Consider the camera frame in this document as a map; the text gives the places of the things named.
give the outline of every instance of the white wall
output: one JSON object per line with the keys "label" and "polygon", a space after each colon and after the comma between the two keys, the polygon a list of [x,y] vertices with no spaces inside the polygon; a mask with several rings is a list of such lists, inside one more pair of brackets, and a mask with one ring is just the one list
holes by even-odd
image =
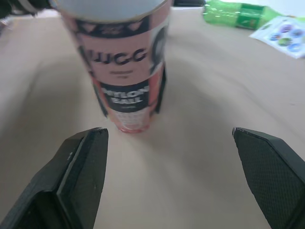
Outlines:
{"label": "white wall", "polygon": [[243,2],[255,5],[270,6],[284,15],[305,17],[304,0],[223,0],[227,2]]}

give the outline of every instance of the bottle label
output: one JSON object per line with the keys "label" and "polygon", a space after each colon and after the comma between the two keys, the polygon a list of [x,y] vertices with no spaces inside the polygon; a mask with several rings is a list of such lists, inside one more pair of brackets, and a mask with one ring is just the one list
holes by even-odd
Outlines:
{"label": "bottle label", "polygon": [[61,11],[102,103],[127,132],[147,126],[157,104],[171,2],[118,23],[85,21]]}
{"label": "bottle label", "polygon": [[238,14],[236,27],[256,30],[263,11],[264,6],[256,6],[243,3]]}

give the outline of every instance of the beige table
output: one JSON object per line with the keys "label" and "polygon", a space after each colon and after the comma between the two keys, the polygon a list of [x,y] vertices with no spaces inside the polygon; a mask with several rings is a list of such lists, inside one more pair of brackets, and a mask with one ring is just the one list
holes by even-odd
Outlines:
{"label": "beige table", "polygon": [[128,135],[102,116],[60,19],[20,20],[0,39],[0,220],[65,138],[102,126],[96,229],[268,229],[231,130],[281,137],[304,158],[305,65],[250,33],[174,11],[162,113]]}

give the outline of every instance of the black label band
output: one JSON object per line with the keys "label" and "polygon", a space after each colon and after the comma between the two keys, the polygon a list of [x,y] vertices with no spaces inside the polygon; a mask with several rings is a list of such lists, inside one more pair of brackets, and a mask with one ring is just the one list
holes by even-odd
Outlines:
{"label": "black label band", "polygon": [[145,80],[141,83],[128,86],[113,86],[100,83],[108,106],[115,111],[132,113],[148,107],[149,82]]}

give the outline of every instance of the can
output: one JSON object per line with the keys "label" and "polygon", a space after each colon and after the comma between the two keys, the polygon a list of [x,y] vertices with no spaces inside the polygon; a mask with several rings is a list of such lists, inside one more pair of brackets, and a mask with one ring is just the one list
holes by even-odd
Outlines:
{"label": "can", "polygon": [[123,132],[147,129],[158,104],[171,4],[172,0],[53,2],[102,106]]}

